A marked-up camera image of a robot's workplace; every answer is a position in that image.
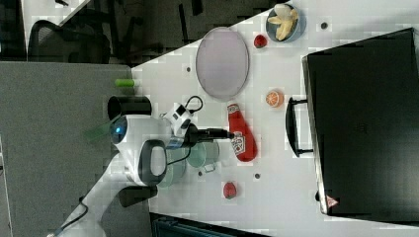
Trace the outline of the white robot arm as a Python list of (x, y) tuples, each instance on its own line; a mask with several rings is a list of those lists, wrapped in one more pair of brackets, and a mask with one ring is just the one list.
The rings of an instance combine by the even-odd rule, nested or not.
[(120, 191), (130, 187), (154, 187), (165, 177), (168, 149), (192, 147), (199, 142), (231, 139), (222, 128), (198, 129), (188, 118), (127, 115), (110, 128), (118, 154), (78, 205), (46, 237), (106, 237), (102, 217)]

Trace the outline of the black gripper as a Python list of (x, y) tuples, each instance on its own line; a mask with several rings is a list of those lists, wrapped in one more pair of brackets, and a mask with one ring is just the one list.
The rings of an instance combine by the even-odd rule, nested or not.
[(183, 147), (193, 147), (197, 143), (209, 142), (212, 139), (232, 139), (234, 134), (228, 130), (221, 128), (211, 128), (208, 131), (206, 129), (198, 129), (194, 124), (190, 124), (185, 136)]

